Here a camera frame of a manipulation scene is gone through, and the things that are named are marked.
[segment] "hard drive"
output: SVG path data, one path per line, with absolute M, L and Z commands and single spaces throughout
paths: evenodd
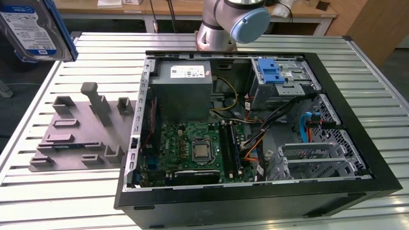
M 53 0 L 0 0 L 0 29 L 23 61 L 75 61 L 79 53 Z

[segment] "slotted metal table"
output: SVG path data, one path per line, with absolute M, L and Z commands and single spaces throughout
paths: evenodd
M 114 209 L 119 169 L 30 172 L 57 96 L 87 101 L 83 82 L 108 100 L 138 97 L 146 50 L 195 50 L 192 34 L 83 33 L 77 62 L 57 62 L 0 156 L 2 229 L 138 229 Z M 409 229 L 409 105 L 354 41 L 263 36 L 239 51 L 318 53 L 404 189 L 332 217 L 248 222 L 195 229 Z

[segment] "ram slot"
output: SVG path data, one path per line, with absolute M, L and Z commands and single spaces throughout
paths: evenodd
M 234 178 L 240 170 L 239 145 L 236 143 L 234 126 L 231 124 L 220 124 L 219 134 L 224 174 Z

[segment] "table leg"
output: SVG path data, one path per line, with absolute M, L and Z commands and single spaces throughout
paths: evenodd
M 326 33 L 328 31 L 328 28 L 331 26 L 332 18 L 323 18 L 316 30 L 315 30 L 315 36 L 326 36 Z
M 146 14 L 146 15 L 143 16 L 143 20 L 144 20 L 144 22 L 146 22 L 147 33 L 155 33 L 154 15 Z

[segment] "open computer tower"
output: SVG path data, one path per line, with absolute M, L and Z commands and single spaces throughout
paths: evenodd
M 316 54 L 147 52 L 115 200 L 143 229 L 330 216 L 399 189 Z

